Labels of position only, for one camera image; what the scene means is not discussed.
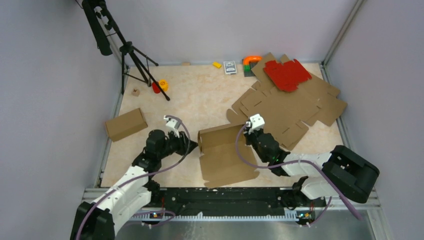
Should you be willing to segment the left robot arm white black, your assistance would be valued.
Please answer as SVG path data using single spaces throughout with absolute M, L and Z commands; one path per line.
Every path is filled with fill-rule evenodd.
M 70 239 L 113 240 L 124 224 L 144 206 L 160 202 L 160 185 L 152 178 L 162 173 L 162 159 L 178 154 L 183 159 L 198 143 L 180 131 L 149 132 L 146 145 L 124 175 L 92 202 L 82 202 L 75 214 Z

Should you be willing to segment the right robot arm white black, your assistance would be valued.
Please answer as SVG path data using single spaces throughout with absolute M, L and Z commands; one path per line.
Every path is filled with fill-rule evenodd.
M 291 153 L 280 148 L 270 133 L 243 130 L 248 146 L 252 146 L 264 165 L 276 176 L 301 176 L 293 192 L 299 206 L 307 206 L 320 197 L 340 196 L 364 204 L 380 175 L 380 170 L 344 145 L 316 154 Z

